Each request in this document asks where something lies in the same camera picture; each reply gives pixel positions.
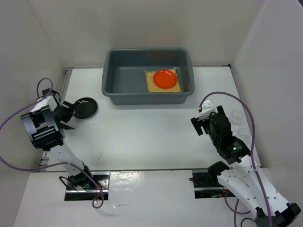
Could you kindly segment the black round plate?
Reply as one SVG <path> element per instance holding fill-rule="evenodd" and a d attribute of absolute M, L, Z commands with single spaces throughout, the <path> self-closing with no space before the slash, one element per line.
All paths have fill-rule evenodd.
<path fill-rule="evenodd" d="M 74 117 L 77 119 L 88 119 L 98 110 L 97 102 L 90 97 L 78 99 L 74 104 Z"/>

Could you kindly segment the clear plastic cup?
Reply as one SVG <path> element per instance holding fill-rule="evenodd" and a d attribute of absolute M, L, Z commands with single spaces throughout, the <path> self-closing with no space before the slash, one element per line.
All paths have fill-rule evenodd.
<path fill-rule="evenodd" d="M 240 110 L 233 110 L 230 115 L 230 122 L 233 125 L 242 125 L 243 113 Z"/>
<path fill-rule="evenodd" d="M 246 128 L 239 128 L 237 132 L 237 137 L 241 140 L 249 140 L 251 137 L 250 130 Z"/>

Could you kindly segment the orange plastic plate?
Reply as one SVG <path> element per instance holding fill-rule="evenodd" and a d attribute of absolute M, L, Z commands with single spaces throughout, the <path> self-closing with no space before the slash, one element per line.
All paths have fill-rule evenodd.
<path fill-rule="evenodd" d="M 172 70 L 159 70 L 154 73 L 153 82 L 159 88 L 172 88 L 177 83 L 177 75 Z"/>

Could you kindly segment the woven bamboo mat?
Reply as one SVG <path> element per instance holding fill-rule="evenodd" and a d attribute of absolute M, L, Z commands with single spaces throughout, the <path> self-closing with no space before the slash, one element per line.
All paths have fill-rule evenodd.
<path fill-rule="evenodd" d="M 161 69 L 156 71 L 145 70 L 145 83 L 150 93 L 182 92 L 178 79 L 177 68 Z"/>

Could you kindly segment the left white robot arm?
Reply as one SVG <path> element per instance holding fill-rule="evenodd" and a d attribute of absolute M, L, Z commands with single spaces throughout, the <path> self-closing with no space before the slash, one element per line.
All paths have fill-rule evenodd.
<path fill-rule="evenodd" d="M 94 176 L 64 141 L 64 131 L 73 129 L 66 124 L 74 114 L 72 104 L 60 104 L 55 95 L 40 97 L 37 101 L 30 112 L 20 117 L 31 143 L 62 163 L 72 187 L 91 188 Z"/>

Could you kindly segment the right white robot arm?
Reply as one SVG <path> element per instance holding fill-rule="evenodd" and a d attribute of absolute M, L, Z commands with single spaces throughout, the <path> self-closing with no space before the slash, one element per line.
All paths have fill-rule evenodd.
<path fill-rule="evenodd" d="M 246 144 L 233 135 L 229 119 L 221 106 L 206 100 L 201 116 L 191 122 L 198 135 L 203 133 L 225 160 L 208 168 L 208 182 L 222 185 L 235 195 L 254 216 L 259 227 L 287 227 L 301 213 L 296 203 L 290 203 L 268 180 L 260 167 L 253 163 Z"/>

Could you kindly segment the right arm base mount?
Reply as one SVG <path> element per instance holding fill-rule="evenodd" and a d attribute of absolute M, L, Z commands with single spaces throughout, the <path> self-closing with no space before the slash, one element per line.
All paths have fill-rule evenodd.
<path fill-rule="evenodd" d="M 227 188 L 209 178 L 207 169 L 193 170 L 189 180 L 193 183 L 196 199 L 223 198 L 228 192 Z"/>

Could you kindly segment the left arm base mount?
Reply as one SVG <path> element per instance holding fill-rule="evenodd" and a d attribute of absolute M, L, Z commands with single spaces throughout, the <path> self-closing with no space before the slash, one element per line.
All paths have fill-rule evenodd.
<path fill-rule="evenodd" d="M 104 200 L 108 200 L 108 189 L 109 189 L 109 172 L 92 172 L 94 181 L 101 187 L 104 194 Z M 96 198 L 100 191 L 91 181 L 86 188 L 81 186 L 75 186 L 70 181 L 67 180 L 67 177 L 60 176 L 60 181 L 65 186 L 65 201 L 92 201 Z"/>

